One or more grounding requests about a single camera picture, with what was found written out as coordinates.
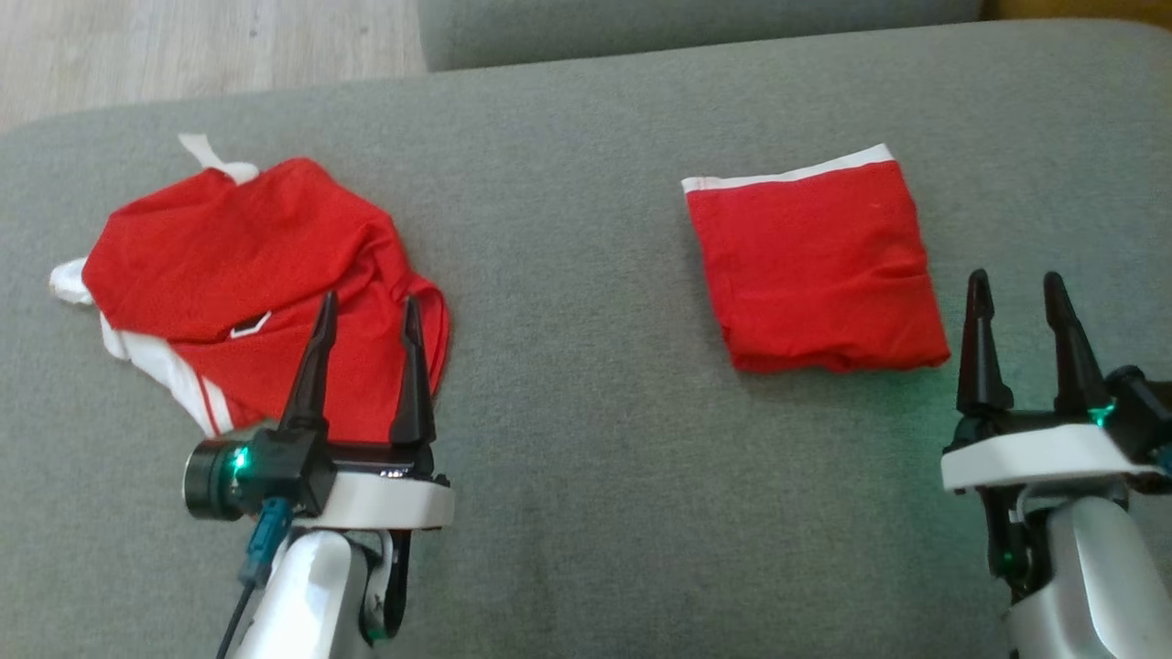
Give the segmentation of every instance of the gray fabric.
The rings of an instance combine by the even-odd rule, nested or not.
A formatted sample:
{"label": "gray fabric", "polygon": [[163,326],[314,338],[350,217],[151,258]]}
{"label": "gray fabric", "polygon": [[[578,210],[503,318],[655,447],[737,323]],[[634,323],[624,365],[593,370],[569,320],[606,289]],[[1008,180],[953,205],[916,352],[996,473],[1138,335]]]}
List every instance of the gray fabric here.
{"label": "gray fabric", "polygon": [[981,0],[422,0],[429,70],[976,20]]}
{"label": "gray fabric", "polygon": [[[974,23],[346,84],[43,121],[0,140],[5,657],[209,657],[248,526],[189,519],[199,440],[53,300],[116,206],[302,154],[388,209],[445,291],[437,463],[384,657],[1003,657],[974,497],[941,491],[956,361],[734,372],[680,178],[878,142],[902,164],[949,340],[990,270],[1021,407],[1049,405],[1047,269],[1104,366],[1172,378],[1172,36]],[[1172,573],[1168,505],[1139,501]]]}

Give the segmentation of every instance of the cable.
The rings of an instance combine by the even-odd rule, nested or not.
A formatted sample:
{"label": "cable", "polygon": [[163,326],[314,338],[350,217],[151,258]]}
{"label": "cable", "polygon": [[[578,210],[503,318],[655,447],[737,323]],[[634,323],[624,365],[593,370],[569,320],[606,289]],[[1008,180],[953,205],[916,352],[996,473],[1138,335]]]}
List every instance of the cable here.
{"label": "cable", "polygon": [[244,617],[244,610],[248,606],[248,599],[252,598],[252,591],[254,590],[257,590],[255,582],[245,584],[244,592],[240,593],[240,602],[236,603],[236,611],[232,612],[232,619],[227,621],[227,630],[224,631],[224,640],[220,641],[220,648],[216,651],[216,659],[227,657],[227,648],[232,645],[232,638],[236,637],[236,629],[240,625],[240,618]]}
{"label": "cable", "polygon": [[244,592],[240,593],[240,602],[232,612],[232,619],[227,623],[224,632],[224,640],[216,652],[216,659],[227,657],[227,648],[232,645],[232,637],[236,636],[236,627],[240,625],[240,617],[248,605],[257,586],[264,587],[268,584],[268,576],[273,571],[273,557],[278,548],[288,534],[289,524],[293,523],[293,503],[287,498],[266,498],[260,508],[260,519],[257,528],[252,530],[252,538],[248,541],[247,557],[240,568],[238,579],[244,584]]}

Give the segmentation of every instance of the green led light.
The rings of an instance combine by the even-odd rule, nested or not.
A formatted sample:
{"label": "green led light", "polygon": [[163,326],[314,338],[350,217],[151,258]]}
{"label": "green led light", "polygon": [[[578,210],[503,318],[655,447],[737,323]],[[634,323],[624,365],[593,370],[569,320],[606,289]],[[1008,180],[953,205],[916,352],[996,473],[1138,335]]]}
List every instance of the green led light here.
{"label": "green led light", "polygon": [[1091,421],[1093,421],[1099,428],[1106,423],[1106,417],[1111,416],[1112,412],[1115,412],[1115,401],[1111,401],[1111,405],[1106,407],[1095,407],[1086,410],[1086,413],[1091,416]]}
{"label": "green led light", "polygon": [[232,461],[232,466],[237,470],[244,469],[248,466],[248,447],[243,447],[236,451],[236,460]]}

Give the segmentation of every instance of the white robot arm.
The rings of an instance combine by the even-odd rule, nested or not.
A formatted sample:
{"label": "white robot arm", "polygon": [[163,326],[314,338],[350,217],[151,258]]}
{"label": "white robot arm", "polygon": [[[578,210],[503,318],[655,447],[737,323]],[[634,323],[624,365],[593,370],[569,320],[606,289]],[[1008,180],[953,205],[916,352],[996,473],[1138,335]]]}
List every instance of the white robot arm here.
{"label": "white robot arm", "polygon": [[1009,585],[1011,657],[1172,657],[1172,600],[1127,515],[1130,490],[1170,490],[1172,388],[1136,367],[1104,379],[1062,278],[1045,278],[1058,396],[1013,410],[1001,381],[983,271],[969,279],[945,489],[986,509],[989,571]]}
{"label": "white robot arm", "polygon": [[[395,636],[403,619],[411,532],[451,523],[455,495],[434,474],[435,419],[415,301],[403,317],[407,366],[387,444],[327,440],[322,409],[336,317],[329,293],[275,430],[259,430],[251,442],[207,440],[188,458],[183,496],[192,516],[259,515],[239,576],[244,593],[217,659],[231,650],[257,589],[264,596],[238,659],[373,657],[374,644]],[[350,531],[374,532],[377,546]]]}

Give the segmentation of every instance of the red fabric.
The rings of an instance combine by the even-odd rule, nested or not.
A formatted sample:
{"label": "red fabric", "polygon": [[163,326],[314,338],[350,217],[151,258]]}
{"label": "red fabric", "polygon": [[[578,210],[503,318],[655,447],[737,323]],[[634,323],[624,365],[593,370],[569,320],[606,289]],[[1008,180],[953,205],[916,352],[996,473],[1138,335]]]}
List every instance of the red fabric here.
{"label": "red fabric", "polygon": [[948,359],[915,204],[894,161],[687,199],[736,368]]}
{"label": "red fabric", "polygon": [[[115,330],[152,334],[229,399],[234,421],[279,417],[322,295],[338,291],[331,437],[387,442],[403,303],[420,301],[432,390],[448,344],[438,288],[411,271],[390,217],[316,163],[236,185],[205,170],[110,216],[82,279]],[[272,312],[260,331],[231,338]]]}

